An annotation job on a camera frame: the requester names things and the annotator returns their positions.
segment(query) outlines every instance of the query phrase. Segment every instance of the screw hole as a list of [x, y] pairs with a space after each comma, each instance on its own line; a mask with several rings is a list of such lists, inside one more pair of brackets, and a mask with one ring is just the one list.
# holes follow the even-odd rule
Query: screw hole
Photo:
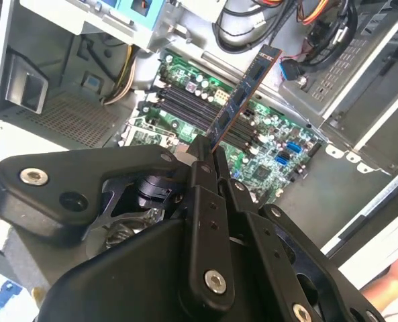
[[211, 228], [213, 229], [213, 230], [218, 230], [218, 225], [217, 225], [217, 223], [216, 222], [214, 222], [214, 221], [211, 221], [210, 223], [209, 223], [209, 226], [211, 226]]
[[111, 58], [112, 57], [112, 51], [109, 49], [106, 49], [103, 54], [105, 55], [106, 58]]
[[75, 213], [84, 211], [89, 206], [87, 198], [74, 192], [62, 193], [58, 201], [63, 208], [69, 211], [74, 211]]
[[212, 170], [210, 169], [210, 167], [208, 167], [206, 164], [201, 166], [201, 169], [207, 173], [211, 173]]

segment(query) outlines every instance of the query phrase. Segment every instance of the capacitor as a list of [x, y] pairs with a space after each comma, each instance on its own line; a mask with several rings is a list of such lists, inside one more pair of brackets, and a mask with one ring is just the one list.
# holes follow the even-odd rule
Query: capacitor
[[283, 193], [284, 193], [284, 190], [278, 189], [278, 190], [275, 192], [275, 197], [276, 197], [276, 198], [279, 198]]
[[258, 134], [257, 139], [263, 144], [266, 144], [268, 142], [268, 138], [262, 134]]
[[257, 148], [255, 148], [255, 147], [250, 147], [250, 153], [253, 155], [253, 156], [256, 156], [258, 153], [259, 153], [259, 149], [257, 149]]

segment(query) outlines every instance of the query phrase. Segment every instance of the silver screw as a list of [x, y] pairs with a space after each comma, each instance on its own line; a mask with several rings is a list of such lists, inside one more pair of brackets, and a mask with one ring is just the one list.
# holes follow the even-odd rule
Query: silver screw
[[372, 322], [379, 322], [378, 319], [375, 317], [375, 315], [373, 313], [371, 313], [370, 311], [366, 311], [366, 314]]
[[281, 216], [281, 213], [279, 212], [278, 209], [272, 208], [271, 211], [272, 211], [272, 214], [273, 214], [273, 215], [275, 215], [275, 216], [277, 216], [277, 217], [280, 217], [280, 216]]
[[24, 183], [30, 184], [32, 186], [43, 186], [48, 182], [48, 175], [36, 168], [27, 168], [20, 172], [19, 178]]
[[161, 153], [161, 158], [162, 158], [164, 161], [172, 162], [172, 158], [171, 158], [169, 155], [167, 155], [167, 154]]
[[211, 173], [211, 169], [210, 169], [210, 167], [208, 167], [207, 165], [201, 166], [201, 169], [202, 169], [203, 171], [207, 172], [207, 173]]
[[205, 283], [215, 294], [223, 294], [227, 290], [226, 280], [216, 270], [208, 270], [205, 273]]
[[312, 322], [311, 315], [300, 304], [293, 305], [293, 312], [297, 320], [299, 320], [300, 322]]
[[240, 182], [235, 182], [235, 183], [234, 183], [234, 186], [235, 186], [236, 188], [238, 188], [240, 191], [245, 190], [245, 186], [244, 186], [242, 183], [240, 183]]

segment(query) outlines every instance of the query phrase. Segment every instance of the blue sata port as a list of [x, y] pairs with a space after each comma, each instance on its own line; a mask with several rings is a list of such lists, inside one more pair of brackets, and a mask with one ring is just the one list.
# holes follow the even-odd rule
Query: blue sata port
[[279, 164], [282, 164], [283, 166], [286, 166], [286, 165], [288, 164], [288, 160], [285, 159], [285, 158], [283, 158], [283, 157], [281, 157], [281, 156], [277, 156], [277, 157], [275, 158], [275, 160], [276, 160]]
[[287, 149], [295, 152], [295, 153], [300, 153], [301, 152], [301, 147], [298, 146], [296, 143], [294, 142], [288, 142], [287, 143]]

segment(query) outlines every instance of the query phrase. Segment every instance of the black ram slot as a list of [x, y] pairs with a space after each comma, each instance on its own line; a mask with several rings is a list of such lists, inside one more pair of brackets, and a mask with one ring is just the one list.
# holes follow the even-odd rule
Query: black ram slot
[[[172, 102], [168, 101], [159, 102], [157, 107], [161, 108], [163, 111], [172, 114], [175, 117], [178, 117], [179, 119], [182, 119], [184, 122], [187, 122], [201, 129], [202, 131], [206, 131], [206, 129], [211, 124], [210, 121], [208, 122], [208, 121], [203, 121], [201, 119], [197, 119], [196, 117], [184, 112], [182, 108], [179, 108], [179, 106], [176, 106]], [[224, 141], [240, 150], [244, 150], [246, 148], [246, 142], [243, 142], [232, 133], [230, 133], [227, 139]]]
[[[166, 97], [164, 99], [164, 101], [168, 101], [171, 104], [173, 104], [174, 106], [181, 107], [181, 103], [178, 102], [178, 101], [173, 100], [172, 97]], [[189, 113], [191, 113], [192, 115], [196, 115], [197, 117], [203, 119], [204, 121], [206, 120], [206, 122], [209, 123], [209, 125], [211, 125], [212, 121], [217, 116], [216, 114], [212, 115], [211, 112], [209, 112], [205, 107], [202, 107], [201, 109], [194, 110], [190, 106], [188, 106], [187, 104], [184, 104], [182, 106], [182, 108], [185, 111], [188, 111]], [[234, 136], [239, 137], [241, 140], [244, 140], [245, 142], [251, 142], [252, 139], [254, 138], [254, 134], [252, 134], [250, 136], [250, 135], [240, 131], [238, 128], [230, 128], [229, 132], [232, 133]]]
[[[200, 115], [200, 111], [208, 111], [209, 117], [213, 121], [218, 114], [219, 109], [209, 103], [196, 98], [196, 96], [185, 92], [184, 90], [177, 89], [176, 87], [169, 87], [163, 89], [159, 92], [158, 96], [163, 99], [169, 99], [176, 103], [182, 103], [186, 108], [190, 109], [194, 114]], [[239, 132], [245, 133], [249, 138], [254, 137], [256, 134], [255, 129], [247, 124], [245, 121], [236, 120], [233, 128], [237, 129]]]
[[[169, 87], [164, 90], [166, 91], [167, 95], [176, 95], [177, 99], [179, 99], [180, 101], [182, 101], [183, 99], [187, 100], [188, 102], [191, 102], [191, 104], [194, 104], [196, 106], [196, 108], [198, 108], [198, 109], [206, 107], [209, 110], [212, 110], [215, 113], [215, 117], [217, 116], [217, 114], [220, 110], [215, 105], [212, 105], [208, 102], [202, 101], [201, 99], [197, 98], [193, 94], [186, 92], [185, 90], [178, 89], [176, 87]], [[239, 119], [239, 120], [237, 120], [236, 123], [241, 125], [242, 127], [244, 127], [245, 130], [248, 130], [249, 132], [254, 133], [255, 129], [251, 125], [246, 123], [245, 121], [242, 121]]]

